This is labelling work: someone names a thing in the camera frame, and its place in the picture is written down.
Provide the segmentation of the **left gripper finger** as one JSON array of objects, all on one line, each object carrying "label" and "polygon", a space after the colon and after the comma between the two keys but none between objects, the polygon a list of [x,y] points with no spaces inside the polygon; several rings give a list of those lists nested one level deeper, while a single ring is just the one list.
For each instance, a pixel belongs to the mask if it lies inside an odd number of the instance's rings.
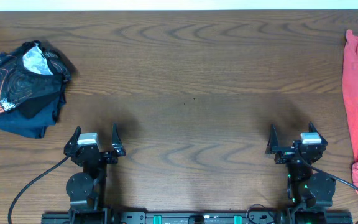
[{"label": "left gripper finger", "polygon": [[112,148],[117,156],[125,156],[126,155],[126,150],[125,150],[124,145],[119,137],[116,123],[114,123],[112,126],[111,145],[112,145]]},{"label": "left gripper finger", "polygon": [[81,134],[81,128],[79,126],[76,127],[73,135],[69,139],[69,141],[65,144],[63,148],[63,153],[66,156],[73,156],[76,154],[77,150],[80,148],[78,145],[78,138]]}]

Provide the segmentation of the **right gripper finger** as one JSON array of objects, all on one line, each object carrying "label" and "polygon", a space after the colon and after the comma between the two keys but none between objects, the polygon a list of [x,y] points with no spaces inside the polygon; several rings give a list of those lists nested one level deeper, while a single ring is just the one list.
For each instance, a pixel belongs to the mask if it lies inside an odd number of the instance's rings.
[{"label": "right gripper finger", "polygon": [[328,145],[327,140],[325,140],[325,138],[319,133],[319,131],[316,129],[315,125],[311,121],[308,123],[308,132],[317,132],[322,139],[321,144],[324,146]]},{"label": "right gripper finger", "polygon": [[267,143],[267,147],[265,150],[266,154],[276,154],[279,148],[279,143],[278,143],[278,137],[277,137],[277,130],[275,128],[275,126],[272,124],[270,126],[270,131],[269,131],[269,138],[268,138],[268,143]]}]

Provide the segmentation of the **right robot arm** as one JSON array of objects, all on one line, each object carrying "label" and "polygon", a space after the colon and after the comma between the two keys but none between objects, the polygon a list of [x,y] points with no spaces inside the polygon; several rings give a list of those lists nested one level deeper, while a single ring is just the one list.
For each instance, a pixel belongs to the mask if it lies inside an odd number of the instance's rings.
[{"label": "right robot arm", "polygon": [[328,142],[310,123],[308,131],[300,134],[291,146],[279,144],[277,130],[271,125],[266,148],[275,156],[276,164],[288,170],[287,194],[293,206],[277,217],[279,223],[327,223],[326,208],[333,205],[336,181],[328,175],[314,171],[311,166],[323,156]]}]

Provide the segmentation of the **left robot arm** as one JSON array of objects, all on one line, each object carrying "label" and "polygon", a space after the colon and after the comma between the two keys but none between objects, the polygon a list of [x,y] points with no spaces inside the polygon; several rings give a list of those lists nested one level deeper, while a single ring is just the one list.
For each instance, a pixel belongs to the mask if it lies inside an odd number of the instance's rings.
[{"label": "left robot arm", "polygon": [[112,125],[112,149],[101,152],[97,133],[82,133],[77,127],[66,143],[63,153],[82,171],[72,175],[66,184],[70,198],[69,223],[120,223],[119,215],[104,203],[107,166],[118,163],[126,155],[118,135],[117,125]]}]

